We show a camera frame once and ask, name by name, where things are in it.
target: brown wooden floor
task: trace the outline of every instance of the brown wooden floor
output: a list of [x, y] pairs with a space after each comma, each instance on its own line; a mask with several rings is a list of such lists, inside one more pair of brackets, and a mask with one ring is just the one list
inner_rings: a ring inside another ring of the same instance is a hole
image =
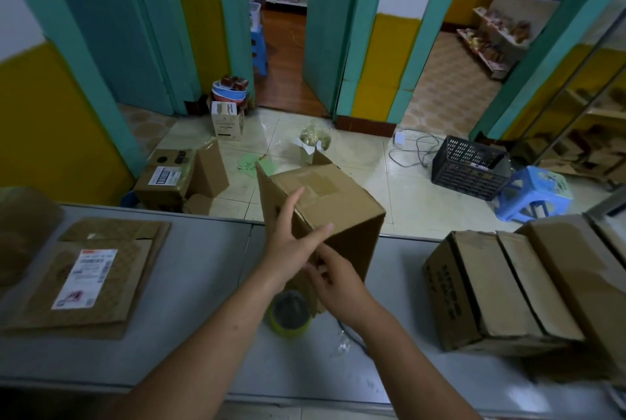
[[306, 19], [293, 13], [263, 11], [269, 66], [267, 76], [261, 76], [255, 68], [257, 103], [286, 112], [328, 117], [322, 103], [302, 79]]

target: gray table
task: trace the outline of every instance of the gray table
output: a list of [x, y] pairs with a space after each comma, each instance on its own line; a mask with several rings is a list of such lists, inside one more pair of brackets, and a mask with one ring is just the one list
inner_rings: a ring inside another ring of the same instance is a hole
[[[245, 279], [263, 250], [264, 227], [248, 222], [79, 205], [65, 210], [64, 222], [28, 277], [0, 303], [0, 322], [36, 283], [56, 236], [76, 220], [94, 215], [145, 218], [168, 220], [172, 227], [123, 340], [0, 336], [0, 385], [128, 391]], [[619, 418], [599, 385], [536, 385], [515, 361], [443, 353], [421, 275], [435, 246], [381, 236], [366, 285], [461, 395], [483, 414]], [[328, 313], [292, 340], [276, 336], [263, 323], [227, 398], [389, 411], [373, 362], [354, 344], [339, 354], [339, 334]]]

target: person's left hand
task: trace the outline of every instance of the person's left hand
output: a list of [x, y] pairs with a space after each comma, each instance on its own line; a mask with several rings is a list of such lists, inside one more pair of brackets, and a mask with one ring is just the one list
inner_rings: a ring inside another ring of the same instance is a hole
[[291, 218], [304, 187], [291, 194], [283, 204], [276, 225], [265, 246], [263, 260], [257, 270], [270, 278], [272, 289], [280, 293], [285, 284], [297, 274], [309, 260], [317, 246], [333, 233], [333, 225], [318, 227], [301, 239], [291, 234]]

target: white box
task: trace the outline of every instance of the white box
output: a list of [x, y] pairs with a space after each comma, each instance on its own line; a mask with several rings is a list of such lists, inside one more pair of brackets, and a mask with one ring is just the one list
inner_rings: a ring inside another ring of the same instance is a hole
[[217, 102], [211, 104], [211, 119], [217, 138], [241, 141], [244, 135], [244, 114], [237, 112], [234, 102]]

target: white plastic bin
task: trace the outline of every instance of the white plastic bin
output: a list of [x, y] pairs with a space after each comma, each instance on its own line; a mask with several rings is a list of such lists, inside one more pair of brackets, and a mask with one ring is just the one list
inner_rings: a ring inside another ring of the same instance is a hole
[[250, 3], [250, 29], [257, 30], [261, 26], [261, 4], [256, 2]]

